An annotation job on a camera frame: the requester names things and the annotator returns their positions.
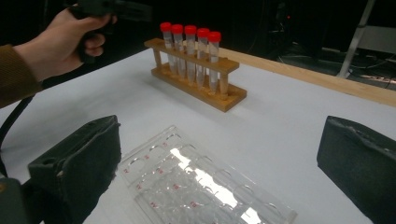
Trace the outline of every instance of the wooden test tube rack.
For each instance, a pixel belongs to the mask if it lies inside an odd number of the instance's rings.
[[[167,49],[164,41],[160,38],[154,38],[146,41],[145,46],[153,49],[155,63],[157,64],[157,67],[151,70],[151,74],[194,96],[195,98],[226,112],[247,97],[246,90],[228,83],[228,75],[239,67],[239,63],[221,57],[219,57],[218,63],[211,63],[207,58],[197,59],[196,54],[192,57],[174,49]],[[198,90],[195,82],[193,85],[189,85],[187,75],[184,79],[173,77],[169,68],[169,63],[162,63],[160,52],[171,54],[175,57],[184,59],[186,62],[196,63],[219,72],[220,78],[216,93],[210,93],[208,75],[205,76],[204,86],[200,90]]]

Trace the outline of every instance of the black cable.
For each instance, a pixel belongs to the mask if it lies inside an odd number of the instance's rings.
[[[15,107],[15,109],[8,116],[6,121],[4,121],[3,125],[0,128],[0,151],[1,151],[1,146],[3,145],[3,141],[6,138],[9,129],[11,129],[12,125],[21,115],[21,113],[26,108],[26,106],[28,106],[29,103],[32,102],[33,97],[34,95],[21,100],[20,103],[17,105],[17,107]],[[1,159],[1,154],[0,154],[0,173],[3,176],[8,177],[6,166],[4,165],[3,160]]]

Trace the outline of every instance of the test tube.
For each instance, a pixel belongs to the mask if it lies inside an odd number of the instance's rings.
[[[207,35],[207,40],[209,42],[209,61],[211,63],[217,63],[219,61],[219,42],[221,40],[220,32],[210,32]],[[209,87],[210,94],[216,93],[216,88],[218,86],[219,73],[215,70],[209,70]]]
[[[184,53],[183,46],[183,25],[175,24],[172,25],[172,34],[175,41],[175,50]],[[181,58],[177,58],[177,72],[180,79],[186,76],[186,61]]]
[[[160,24],[160,28],[161,31],[163,32],[163,41],[165,42],[165,47],[167,49],[173,49],[174,46],[173,46],[172,33],[171,33],[172,24],[168,21],[165,21]],[[172,72],[171,76],[177,76],[176,58],[173,55],[168,54],[168,62]]]
[[[209,34],[209,29],[207,28],[199,28],[197,30],[198,36],[198,50],[197,50],[197,59],[204,59],[206,57],[206,49],[207,49],[207,35]],[[206,68],[197,64],[196,67],[196,76],[197,76],[197,86],[198,90],[200,90],[204,86]]]
[[[194,25],[186,25],[184,27],[184,34],[186,34],[187,55],[194,57],[195,53],[195,34],[197,27]],[[192,86],[195,79],[195,63],[187,62],[187,79],[189,85]]]

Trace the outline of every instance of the clear plastic tray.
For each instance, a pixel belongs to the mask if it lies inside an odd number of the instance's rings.
[[[291,224],[297,217],[176,126],[126,154],[119,171],[154,224]]]

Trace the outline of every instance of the red test tube cap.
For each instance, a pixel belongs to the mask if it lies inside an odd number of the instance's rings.
[[[184,34],[195,35],[197,33],[197,27],[194,25],[186,25],[184,27]]]
[[[160,24],[160,28],[162,32],[171,31],[172,24],[169,21],[165,21]]]
[[[183,25],[175,24],[172,25],[172,34],[182,34],[183,33]]]
[[[210,32],[210,33],[207,35],[207,40],[208,40],[209,42],[220,42],[220,40],[221,40],[221,33],[220,33],[220,32],[217,32],[217,31]]]
[[[207,28],[199,28],[197,30],[197,36],[198,37],[207,37],[207,35],[209,34],[209,29]]]

